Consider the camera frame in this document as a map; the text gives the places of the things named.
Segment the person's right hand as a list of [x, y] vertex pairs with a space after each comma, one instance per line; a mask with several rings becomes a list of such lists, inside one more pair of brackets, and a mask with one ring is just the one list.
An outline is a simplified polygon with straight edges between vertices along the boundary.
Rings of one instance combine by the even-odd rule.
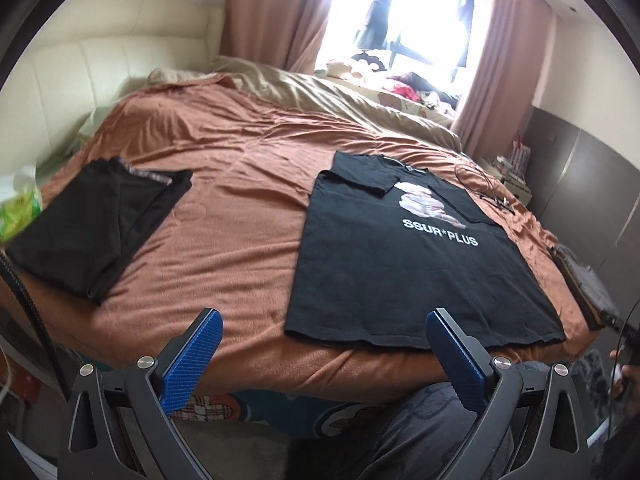
[[618, 351], [610, 352], [610, 359], [614, 362], [614, 386], [612, 395], [619, 398], [624, 393], [628, 394], [628, 403], [634, 408], [639, 407], [639, 367], [638, 365], [618, 362]]

